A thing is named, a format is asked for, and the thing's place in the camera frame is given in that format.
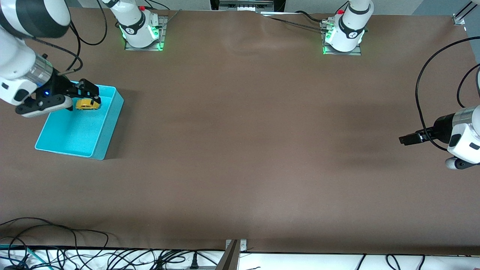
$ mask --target brown mat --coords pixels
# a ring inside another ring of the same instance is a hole
[[[116,235],[110,246],[222,248],[247,238],[253,251],[480,252],[480,168],[450,171],[447,153],[398,141],[420,128],[420,68],[466,37],[449,17],[374,16],[363,56],[344,57],[323,55],[313,30],[253,12],[181,11],[163,52],[128,52],[107,15],[107,39],[83,46],[85,66],[70,76],[125,98],[107,159],[35,150],[45,117],[2,103],[2,221],[103,230]],[[72,18],[87,41],[102,36],[99,10],[72,9]],[[76,50],[71,33],[54,42]],[[60,70],[71,62],[32,48]],[[432,62],[420,90],[427,123],[459,109],[455,91],[474,64],[468,43]],[[473,76],[468,98],[478,103]],[[31,236],[73,245],[58,230]],[[85,237],[81,245],[102,244]]]

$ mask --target blue tray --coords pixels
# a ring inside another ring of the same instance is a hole
[[[107,153],[123,98],[112,86],[97,85],[102,103],[97,110],[58,110],[50,113],[35,149],[102,160]]]

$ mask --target black cable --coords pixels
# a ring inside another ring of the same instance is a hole
[[[367,254],[363,254],[363,256],[361,257],[360,262],[357,265],[357,268],[355,268],[355,270],[360,270],[360,266],[363,263],[363,260],[365,259],[365,257],[367,257]]]
[[[474,71],[478,67],[480,67],[480,64],[476,64],[465,74],[465,76],[463,76],[462,80],[460,81],[460,84],[458,85],[458,89],[456,90],[456,101],[462,108],[465,108],[465,106],[463,106],[462,102],[460,101],[460,90],[462,89],[463,82],[466,80],[468,75],[470,75],[470,73],[472,73],[472,71]]]
[[[477,92],[479,93],[479,96],[480,96],[480,85],[479,85],[479,81],[478,81],[478,78],[480,78],[480,68],[477,70],[477,74],[475,74],[475,78],[477,78],[477,80],[475,80],[475,85],[477,86]]]
[[[390,256],[391,256],[391,257],[393,258],[393,260],[395,261],[397,268],[393,267],[393,266],[390,264],[390,262],[388,261],[388,258],[389,258]],[[387,254],[387,255],[385,256],[385,260],[386,260],[388,266],[390,266],[390,268],[391,268],[392,270],[400,270],[400,265],[398,264],[398,261],[396,260],[395,255]]]
[[[28,265],[27,265],[25,262],[23,262],[23,261],[20,261],[20,260],[17,260],[17,259],[12,259],[12,258],[7,258],[7,257],[4,257],[4,256],[0,256],[0,259],[9,260],[9,261],[10,261],[14,266],[16,266],[16,267],[19,267],[19,265],[22,264],[22,266],[23,266],[24,268],[28,269]]]
[[[343,5],[341,5],[336,11],[335,11],[335,14],[338,13],[339,10],[341,10],[344,6],[346,6],[348,4],[348,1],[345,2]]]
[[[205,259],[211,261],[213,264],[218,265],[218,263],[216,263],[214,260],[210,259],[209,257],[203,255],[202,253],[197,252],[197,254],[198,254],[199,256],[202,256],[202,257],[204,257]]]
[[[92,268],[90,268],[87,264],[93,260],[94,258],[91,258],[90,260],[88,260],[87,262],[83,261],[81,256],[80,256],[80,253],[78,252],[78,244],[77,244],[77,235],[75,232],[94,232],[94,233],[100,233],[100,234],[103,234],[105,237],[106,237],[106,241],[105,241],[105,244],[103,245],[103,247],[100,249],[100,251],[97,253],[97,255],[99,255],[103,249],[107,246],[108,244],[108,234],[105,233],[105,232],[102,232],[102,231],[96,231],[96,230],[89,230],[89,229],[72,229],[72,228],[69,228],[67,226],[64,226],[64,225],[59,225],[59,224],[55,224],[51,221],[48,221],[48,220],[45,220],[45,219],[40,219],[40,218],[30,218],[30,217],[25,217],[25,218],[18,218],[18,219],[14,219],[14,220],[11,220],[11,221],[7,221],[5,223],[2,223],[0,224],[0,226],[2,225],[5,225],[7,223],[10,223],[10,222],[14,222],[14,221],[17,221],[17,220],[21,220],[21,219],[34,219],[34,220],[40,220],[40,221],[43,221],[47,224],[41,224],[41,225],[35,225],[35,226],[31,226],[23,231],[21,231],[20,233],[18,233],[15,237],[19,238],[22,234],[24,234],[25,232],[33,229],[33,228],[37,228],[37,227],[42,227],[42,226],[55,226],[55,227],[58,227],[58,228],[62,228],[62,229],[66,229],[68,231],[70,231],[72,234],[73,234],[73,237],[74,237],[74,243],[75,243],[75,250],[76,250],[76,253],[77,255],[79,256],[79,260],[84,264],[82,265],[79,270],[82,270],[83,267],[87,267],[89,270],[93,270]]]
[[[285,3],[286,3],[286,2],[287,2],[287,1],[285,0],[285,1],[283,2],[283,4],[282,4],[275,12],[281,12],[282,8],[285,7]]]
[[[60,265],[61,268],[65,268],[65,264],[67,263],[67,260],[70,261],[72,264],[75,265],[75,268],[77,269],[78,268],[78,265],[72,260],[73,257],[76,257],[77,255],[75,256],[67,256],[67,252],[68,252],[68,249],[65,249],[65,251],[61,250],[60,248],[54,246],[54,245],[47,245],[47,246],[44,246],[42,248],[46,248],[46,247],[52,247],[54,249],[57,250],[57,263]],[[48,250],[45,250],[46,252],[46,255],[47,255],[47,259],[48,259],[48,263],[51,265],[53,263],[55,263],[55,260],[50,260],[50,255],[48,254]]]
[[[284,22],[284,23],[287,23],[287,24],[291,24],[291,25],[297,25],[297,26],[300,26],[300,27],[310,28],[310,29],[313,29],[313,30],[321,31],[321,32],[327,32],[326,29],[321,29],[321,28],[317,28],[317,27],[313,27],[313,26],[309,26],[309,25],[302,25],[302,24],[298,24],[298,23],[294,23],[294,22],[290,22],[290,21],[285,21],[285,20],[282,20],[282,19],[273,18],[271,16],[269,16],[268,18],[276,20],[276,21],[281,21],[281,22]]]
[[[74,28],[72,23],[70,23],[70,29],[72,30],[72,32],[77,37],[77,56],[80,56],[80,50],[82,48],[82,43],[81,43],[81,40],[80,40],[80,36],[78,35],[77,30]],[[72,63],[68,66],[67,70],[70,70],[73,67],[73,65],[75,65],[76,62],[77,62],[77,59],[76,58],[73,59]]]
[[[312,21],[314,21],[314,22],[318,22],[318,23],[321,23],[321,22],[322,22],[322,20],[313,18],[312,16],[310,16],[310,14],[306,13],[306,12],[303,11],[303,10],[295,11],[295,13],[302,13],[302,14],[304,14],[305,16],[307,16],[310,20],[312,20]]]
[[[71,52],[71,51],[69,51],[69,50],[67,50],[67,49],[64,49],[64,48],[62,48],[62,47],[60,47],[60,46],[57,46],[57,45],[55,45],[55,44],[51,44],[51,43],[49,43],[49,42],[43,41],[43,40],[41,40],[41,39],[38,39],[38,38],[36,38],[36,37],[32,37],[31,39],[34,40],[34,41],[36,41],[36,42],[38,42],[38,43],[41,43],[41,44],[44,44],[44,45],[47,45],[47,46],[50,46],[50,47],[59,49],[59,50],[61,50],[61,51],[64,51],[64,52],[72,55],[73,57],[75,57],[75,59],[78,60],[78,62],[80,63],[80,65],[79,65],[76,69],[74,69],[72,72],[77,72],[77,71],[79,71],[79,70],[81,70],[81,69],[83,68],[84,62],[82,61],[82,59],[80,59],[80,57],[79,57],[78,55],[74,54],[73,52]]]
[[[149,2],[147,2],[147,1],[145,1],[145,3],[147,3],[147,5],[149,5],[149,6],[150,6],[150,8],[154,9],[154,8],[153,8],[153,6],[152,6],[152,4],[150,4],[150,3],[149,3]]]
[[[419,267],[417,268],[417,270],[421,270],[421,267],[423,266],[424,262],[425,262],[425,255],[422,255],[421,256],[421,261],[420,261],[420,264],[419,264]]]
[[[78,36],[78,38],[85,44],[87,45],[90,45],[90,46],[96,46],[96,45],[99,45],[100,43],[102,43],[105,38],[107,37],[107,32],[108,32],[108,24],[107,24],[107,17],[105,16],[105,11],[103,10],[102,8],[102,5],[100,4],[100,1],[99,0],[96,0],[96,2],[98,3],[98,7],[100,8],[100,11],[102,12],[102,15],[103,15],[103,20],[104,20],[104,23],[105,23],[105,32],[103,33],[103,37],[102,39],[99,41],[99,42],[96,42],[96,43],[89,43],[89,42],[86,42],[83,38],[81,38],[79,35],[78,35],[78,31],[75,27],[75,25],[73,24],[73,21],[71,22],[73,28],[75,29],[74,33]]]
[[[30,270],[37,269],[37,268],[42,268],[42,267],[52,267],[52,268],[56,268],[58,270],[64,270],[63,268],[60,268],[60,267],[55,266],[55,265],[40,265],[40,264],[30,267]]]
[[[26,262],[27,258],[28,258],[28,253],[27,253],[27,245],[25,244],[25,242],[22,239],[20,239],[18,237],[15,237],[15,236],[7,236],[7,237],[4,237],[0,240],[4,240],[4,239],[7,239],[7,238],[12,238],[12,241],[10,242],[10,244],[8,245],[8,248],[7,248],[7,256],[8,256],[8,259],[10,260],[10,262],[12,263],[12,265],[15,265],[15,264],[12,261],[12,257],[10,255],[10,250],[12,249],[12,245],[15,242],[15,240],[22,243],[22,245],[24,246],[25,254],[24,254],[24,257],[22,258],[22,262]]]
[[[160,253],[160,256],[157,259],[156,264],[152,266],[152,269],[159,270],[159,269],[163,269],[164,266],[165,266],[165,269],[166,269],[168,263],[182,263],[186,260],[186,258],[183,257],[183,255],[185,255],[187,253],[190,253],[190,252],[193,252],[193,251],[192,250],[181,250],[181,249],[178,250],[177,249],[177,250],[170,250],[166,254],[163,254],[164,251],[162,251],[162,253]],[[183,260],[172,261],[176,258],[182,258]]]
[[[125,254],[123,257],[120,257],[120,259],[119,259],[114,265],[112,265],[111,269],[112,269],[112,270],[115,269],[115,266],[116,266],[121,260],[124,260],[124,261],[127,262],[127,265],[126,265],[126,266],[132,265],[133,268],[136,269],[136,268],[135,268],[135,264],[133,264],[133,262],[134,262],[136,259],[138,259],[139,257],[141,257],[141,256],[145,255],[146,253],[150,252],[150,250],[148,250],[147,252],[142,253],[140,256],[136,257],[135,259],[133,259],[133,260],[131,260],[131,261],[128,261],[128,260],[126,259],[126,257],[127,257],[128,255],[134,253],[134,252],[139,251],[139,250],[140,250],[140,249],[134,249],[134,250],[132,250],[130,253]]]
[[[198,252],[194,252],[192,258],[192,264],[190,265],[190,269],[199,269],[198,260],[197,260]]]
[[[153,2],[153,3],[155,3],[155,4],[158,4],[158,5],[162,6],[162,7],[164,7],[164,8],[166,8],[166,9],[170,10],[170,8],[169,8],[169,7],[167,7],[167,6],[166,6],[166,5],[164,5],[164,4],[161,4],[161,3],[159,3],[159,2],[157,2],[157,1],[154,1],[154,0],[145,0],[145,1],[147,1],[147,2]]]
[[[420,79],[421,79],[421,76],[423,75],[423,72],[425,71],[425,69],[427,68],[427,65],[432,61],[433,58],[435,58],[435,56],[437,56],[439,53],[441,53],[442,51],[450,48],[451,46],[454,46],[454,45],[457,45],[457,44],[460,44],[462,42],[466,42],[466,41],[470,41],[470,40],[474,40],[474,39],[480,39],[480,36],[477,36],[477,37],[468,37],[468,38],[464,38],[464,39],[461,39],[459,41],[456,41],[456,42],[453,42],[453,43],[450,43],[448,44],[447,46],[441,48],[440,50],[438,50],[436,53],[434,53],[426,62],[425,64],[423,65],[422,69],[420,70],[420,73],[419,73],[419,76],[417,78],[417,84],[415,85],[415,102],[417,104],[417,109],[419,111],[419,116],[420,116],[420,122],[421,122],[421,125],[423,127],[423,131],[425,133],[425,136],[427,137],[427,139],[435,146],[437,147],[438,149],[440,150],[443,150],[443,151],[447,151],[446,148],[444,147],[441,147],[440,145],[438,145],[437,143],[435,143],[432,138],[430,137],[430,135],[428,134],[427,132],[427,126],[425,125],[425,120],[423,119],[423,113],[421,112],[421,108],[420,108],[420,102],[419,102],[419,85],[420,85]]]

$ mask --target toy car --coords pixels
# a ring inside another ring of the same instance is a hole
[[[77,101],[75,108],[77,108],[77,110],[96,110],[100,108],[100,104],[92,99],[83,98]]]

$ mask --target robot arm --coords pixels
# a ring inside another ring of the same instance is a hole
[[[349,52],[361,42],[365,26],[373,14],[371,0],[351,0],[344,13],[328,18],[331,22],[325,42],[341,52]]]
[[[144,48],[159,38],[158,15],[146,9],[140,10],[135,0],[102,0],[117,18],[123,37],[130,45]]]
[[[427,133],[431,139],[448,144],[447,151],[454,155],[445,161],[449,169],[480,165],[480,105],[438,118]],[[423,129],[399,139],[406,146],[429,141]]]
[[[18,114],[34,117],[63,108],[72,110],[73,97],[100,103],[98,87],[84,79],[79,84],[70,82],[22,40],[61,37],[69,25],[70,12],[64,0],[0,2],[0,98],[17,106]]]

